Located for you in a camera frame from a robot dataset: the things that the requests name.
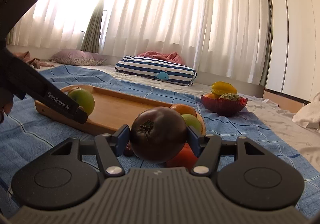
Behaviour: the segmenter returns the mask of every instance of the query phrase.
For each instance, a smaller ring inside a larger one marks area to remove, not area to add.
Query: striped pillow
[[[185,86],[192,86],[197,76],[196,71],[187,66],[147,57],[125,56],[116,64],[115,69],[127,74]]]

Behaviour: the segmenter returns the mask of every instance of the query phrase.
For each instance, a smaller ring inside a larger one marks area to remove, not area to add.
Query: blue checkered cloth
[[[205,109],[201,100],[194,95],[119,81],[98,70],[59,66],[45,70],[41,74],[58,88],[68,85],[90,84],[167,103],[182,103],[192,106],[202,115],[207,133],[216,134],[224,140],[232,141],[236,140],[238,136],[249,137],[300,171],[305,179],[305,189],[296,206],[297,209],[308,218],[314,216],[320,209],[319,172],[247,109],[243,109],[236,116],[229,118],[218,116]],[[68,137],[79,137],[81,140],[93,139],[93,136],[89,134],[38,114],[34,101],[29,96],[24,100],[15,99],[14,102],[12,112],[0,125],[0,207],[7,217],[19,209],[10,188],[11,179],[16,171]],[[84,156],[84,161],[97,168],[94,156]],[[150,164],[136,157],[121,156],[119,161],[126,171],[131,167],[163,166]],[[233,162],[232,157],[223,157],[219,168],[231,162]]]

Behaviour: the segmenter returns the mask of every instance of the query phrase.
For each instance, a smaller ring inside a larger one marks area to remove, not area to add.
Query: purple pillow
[[[106,60],[106,55],[79,50],[62,50],[49,59],[51,62],[74,66],[100,65]]]

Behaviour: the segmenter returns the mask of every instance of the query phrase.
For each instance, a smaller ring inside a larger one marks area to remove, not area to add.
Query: pink blanket
[[[147,51],[147,52],[139,54],[138,57],[147,57],[147,58],[153,58],[153,59],[157,59],[157,60],[165,60],[165,61],[185,65],[182,58],[176,52],[173,52],[171,54],[162,54],[162,53],[155,52],[155,51]]]

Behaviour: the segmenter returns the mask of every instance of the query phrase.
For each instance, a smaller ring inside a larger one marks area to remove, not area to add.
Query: white cloth
[[[197,71],[259,84],[268,0],[108,0],[100,53],[179,53]]]
[[[14,27],[13,45],[75,49],[98,0],[38,0]]]
[[[292,118],[296,124],[306,128],[319,128],[320,122],[320,92],[313,100],[302,107]]]

